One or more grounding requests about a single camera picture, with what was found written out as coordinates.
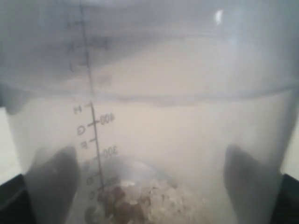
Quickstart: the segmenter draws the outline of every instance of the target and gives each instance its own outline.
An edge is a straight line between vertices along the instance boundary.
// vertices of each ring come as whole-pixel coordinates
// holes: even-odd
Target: measuring line
[[[89,79],[90,91],[91,91],[91,94],[93,95],[94,94],[93,79],[92,79],[92,73],[91,73],[91,69],[90,69],[90,60],[89,60],[88,44],[87,44],[87,37],[86,37],[86,27],[85,27],[85,20],[84,20],[84,9],[83,9],[83,5],[82,5],[82,0],[80,0],[80,12],[81,12],[81,27],[82,27],[84,50],[85,50],[87,75],[88,75],[88,79]]]
[[[94,107],[93,103],[90,102],[90,107],[92,110],[92,116],[93,116],[93,129],[94,129],[94,134],[95,134],[95,145],[97,149],[97,159],[98,159],[98,165],[99,165],[99,176],[100,176],[100,181],[101,181],[101,188],[104,189],[104,179],[103,179],[103,173],[102,173],[102,165],[101,165],[101,159],[100,159],[100,147],[99,147],[99,141],[98,141],[98,130],[97,130],[97,125],[95,122],[95,113],[94,113]]]

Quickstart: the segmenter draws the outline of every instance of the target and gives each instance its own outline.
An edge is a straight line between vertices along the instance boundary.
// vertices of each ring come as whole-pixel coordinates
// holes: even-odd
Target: raisin
[[[133,218],[137,221],[144,221],[145,217],[144,217],[144,213],[143,210],[140,206],[140,204],[134,204],[132,205],[132,212],[133,212]]]
[[[115,201],[122,199],[126,195],[120,187],[115,187],[112,190],[112,194],[114,195]]]
[[[131,219],[132,206],[124,202],[115,208],[115,218],[118,224],[127,224]]]

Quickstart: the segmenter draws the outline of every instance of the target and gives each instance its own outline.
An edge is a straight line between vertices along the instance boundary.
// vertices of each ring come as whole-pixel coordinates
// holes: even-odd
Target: dried fruit
[[[120,187],[115,187],[111,193],[113,194],[115,201],[122,199],[126,195]]]
[[[115,218],[118,224],[127,224],[131,219],[132,206],[124,202],[118,208],[115,208]]]
[[[144,221],[145,217],[144,217],[144,213],[143,210],[140,206],[140,204],[134,204],[132,205],[132,213],[133,213],[133,219],[136,221]]]
[[[110,215],[113,214],[114,211],[113,203],[105,202],[104,209],[105,209],[105,217],[108,218]]]
[[[149,196],[145,196],[140,198],[140,202],[142,202],[143,204],[146,204],[148,206],[151,205],[151,201],[150,201],[150,197]]]

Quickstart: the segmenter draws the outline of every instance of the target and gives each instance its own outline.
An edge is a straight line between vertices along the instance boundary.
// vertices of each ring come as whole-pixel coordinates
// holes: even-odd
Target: food mixture
[[[210,224],[205,200],[168,181],[121,182],[98,198],[91,216],[99,224]]]

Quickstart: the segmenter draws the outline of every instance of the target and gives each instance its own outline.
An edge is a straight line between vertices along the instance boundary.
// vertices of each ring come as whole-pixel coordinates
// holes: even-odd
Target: plastic measuring cup
[[[297,117],[296,3],[0,4],[39,223],[269,221]]]

